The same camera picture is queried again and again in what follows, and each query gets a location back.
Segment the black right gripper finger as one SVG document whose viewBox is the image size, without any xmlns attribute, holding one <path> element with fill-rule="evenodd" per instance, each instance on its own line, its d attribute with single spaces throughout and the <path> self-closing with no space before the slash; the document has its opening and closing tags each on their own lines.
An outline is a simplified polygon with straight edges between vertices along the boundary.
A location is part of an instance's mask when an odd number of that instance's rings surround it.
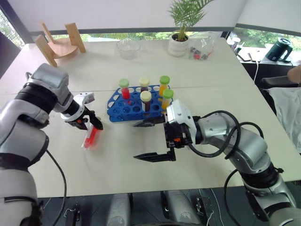
<svg viewBox="0 0 301 226">
<path fill-rule="evenodd" d="M 142 121 L 137 122 L 134 127 L 153 127 L 156 124 L 162 124 L 166 122 L 166 117 L 165 116 L 157 116 L 157 117 L 151 117 L 144 119 Z"/>
<path fill-rule="evenodd" d="M 143 153 L 134 156 L 134 158 L 148 162 L 176 161 L 175 151 L 173 147 L 170 147 L 170 150 L 165 154 L 158 154 L 157 152 Z"/>
</svg>

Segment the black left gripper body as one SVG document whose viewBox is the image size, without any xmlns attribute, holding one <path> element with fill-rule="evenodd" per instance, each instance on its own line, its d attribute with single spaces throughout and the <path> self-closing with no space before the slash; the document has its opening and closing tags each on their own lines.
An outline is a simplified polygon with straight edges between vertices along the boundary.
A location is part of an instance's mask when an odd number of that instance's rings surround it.
<svg viewBox="0 0 301 226">
<path fill-rule="evenodd" d="M 85 117 L 84 113 L 72 116 L 62 114 L 62 119 L 64 120 L 64 122 L 70 124 L 73 127 L 86 127 L 86 123 L 88 122 L 88 118 Z"/>
</svg>

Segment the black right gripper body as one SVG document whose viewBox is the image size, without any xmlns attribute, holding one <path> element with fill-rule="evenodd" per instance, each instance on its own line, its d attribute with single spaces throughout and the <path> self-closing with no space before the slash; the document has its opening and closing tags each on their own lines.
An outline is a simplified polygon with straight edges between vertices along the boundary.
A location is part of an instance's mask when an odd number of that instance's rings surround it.
<svg viewBox="0 0 301 226">
<path fill-rule="evenodd" d="M 189 127 L 185 124 L 164 123 L 164 132 L 167 148 L 184 148 L 192 144 Z"/>
</svg>

